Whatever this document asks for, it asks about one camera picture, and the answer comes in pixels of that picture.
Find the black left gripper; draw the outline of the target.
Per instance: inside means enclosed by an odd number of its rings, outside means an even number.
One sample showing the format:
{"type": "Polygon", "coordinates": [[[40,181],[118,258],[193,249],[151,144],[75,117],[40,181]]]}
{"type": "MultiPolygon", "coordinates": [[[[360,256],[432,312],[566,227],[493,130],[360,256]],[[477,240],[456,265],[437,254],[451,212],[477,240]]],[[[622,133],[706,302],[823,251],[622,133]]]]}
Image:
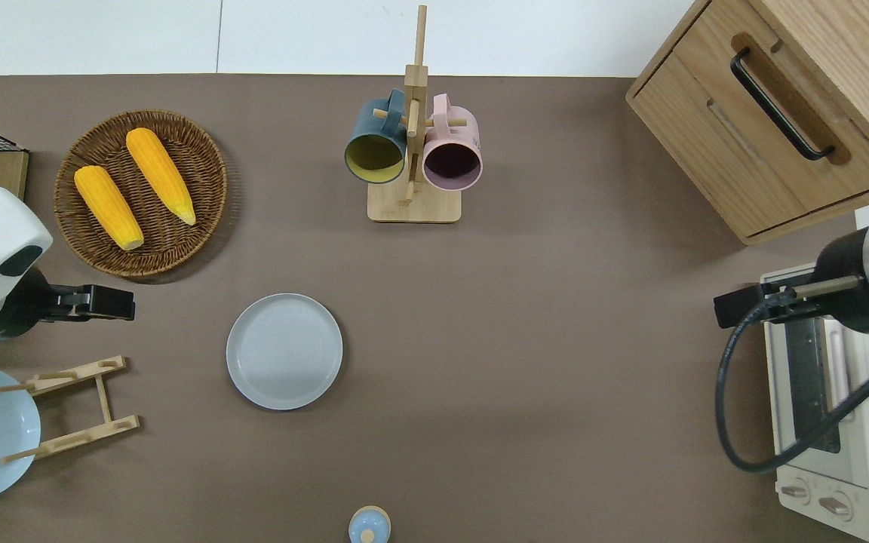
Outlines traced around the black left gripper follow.
{"type": "Polygon", "coordinates": [[[96,284],[81,286],[51,285],[46,296],[42,320],[45,322],[88,322],[90,320],[122,320],[135,318],[134,293],[96,284]]]}

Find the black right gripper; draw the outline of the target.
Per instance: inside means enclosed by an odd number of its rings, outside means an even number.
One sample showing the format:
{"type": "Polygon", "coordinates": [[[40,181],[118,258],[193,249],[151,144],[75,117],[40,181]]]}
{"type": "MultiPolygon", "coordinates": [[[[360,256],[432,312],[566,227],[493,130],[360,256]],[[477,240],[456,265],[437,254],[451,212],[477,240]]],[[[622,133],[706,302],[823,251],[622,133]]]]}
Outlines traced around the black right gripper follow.
{"type": "MultiPolygon", "coordinates": [[[[732,329],[744,320],[744,316],[763,300],[782,293],[791,285],[786,283],[748,283],[730,293],[714,298],[714,315],[721,329],[732,329]]],[[[820,307],[809,300],[789,300],[786,305],[772,305],[757,313],[759,322],[783,324],[802,319],[820,317],[820,307]]]]}

